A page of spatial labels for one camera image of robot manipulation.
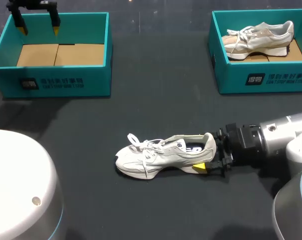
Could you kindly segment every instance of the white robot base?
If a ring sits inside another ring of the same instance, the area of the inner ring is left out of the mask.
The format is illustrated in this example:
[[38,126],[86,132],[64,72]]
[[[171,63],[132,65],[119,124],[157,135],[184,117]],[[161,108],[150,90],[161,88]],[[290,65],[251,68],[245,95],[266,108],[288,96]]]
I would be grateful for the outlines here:
[[54,163],[32,138],[0,130],[0,240],[63,240],[65,207]]

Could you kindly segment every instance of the shoe insole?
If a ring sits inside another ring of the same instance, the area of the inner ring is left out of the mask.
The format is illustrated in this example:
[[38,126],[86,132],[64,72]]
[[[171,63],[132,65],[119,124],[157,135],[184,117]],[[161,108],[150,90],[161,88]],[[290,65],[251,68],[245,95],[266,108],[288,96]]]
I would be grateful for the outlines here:
[[192,143],[187,143],[186,144],[186,152],[190,153],[197,153],[197,152],[200,152],[204,149],[204,144],[201,144],[201,143],[196,143],[196,142],[192,142]]

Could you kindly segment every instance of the shoelace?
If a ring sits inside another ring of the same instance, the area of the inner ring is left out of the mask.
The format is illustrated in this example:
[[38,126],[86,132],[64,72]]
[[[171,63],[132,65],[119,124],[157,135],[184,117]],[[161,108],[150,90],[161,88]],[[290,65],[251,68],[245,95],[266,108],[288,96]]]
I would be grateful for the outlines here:
[[145,140],[144,142],[140,142],[137,137],[135,137],[133,134],[127,135],[128,140],[131,142],[131,144],[136,147],[139,151],[141,151],[144,155],[144,158],[142,159],[142,165],[145,171],[146,178],[148,176],[148,172],[146,169],[146,159],[149,159],[150,157],[155,156],[155,152],[159,154],[163,154],[163,145],[164,140],[163,139],[154,139],[154,140]]
[[229,29],[226,30],[230,36],[237,36],[236,43],[235,43],[234,48],[231,51],[231,54],[233,53],[234,49],[236,49],[240,40],[244,40],[247,42],[248,37],[256,36],[256,34],[252,33],[253,28],[254,28],[253,26],[248,26],[248,27],[243,28],[240,31],[234,31],[234,30],[229,30]]

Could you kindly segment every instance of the box label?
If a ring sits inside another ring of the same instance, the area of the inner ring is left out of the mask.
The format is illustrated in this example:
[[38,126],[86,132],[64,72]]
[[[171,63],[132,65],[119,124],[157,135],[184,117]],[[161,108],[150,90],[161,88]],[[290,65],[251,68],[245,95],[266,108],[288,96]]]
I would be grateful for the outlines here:
[[20,78],[20,83],[23,89],[25,90],[38,90],[39,86],[36,83],[36,79],[34,77],[26,77]]
[[45,90],[51,89],[83,89],[84,81],[82,78],[65,77],[65,78],[43,78],[41,79],[41,88]]
[[302,84],[302,73],[269,74],[266,84]]
[[261,85],[262,82],[263,82],[264,76],[265,76],[265,73],[261,73],[261,74],[250,73],[247,76],[245,85],[248,85],[248,86],[251,86],[251,85]]

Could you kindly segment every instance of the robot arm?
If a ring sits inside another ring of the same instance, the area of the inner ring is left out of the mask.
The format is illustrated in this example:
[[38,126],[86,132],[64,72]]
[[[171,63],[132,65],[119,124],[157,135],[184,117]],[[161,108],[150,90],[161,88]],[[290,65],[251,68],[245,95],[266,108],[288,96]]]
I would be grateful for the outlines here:
[[61,20],[57,12],[57,2],[41,0],[10,0],[6,4],[6,7],[12,13],[15,26],[26,36],[28,34],[28,30],[19,7],[23,7],[28,10],[47,10],[50,13],[54,34],[57,36],[61,24]]

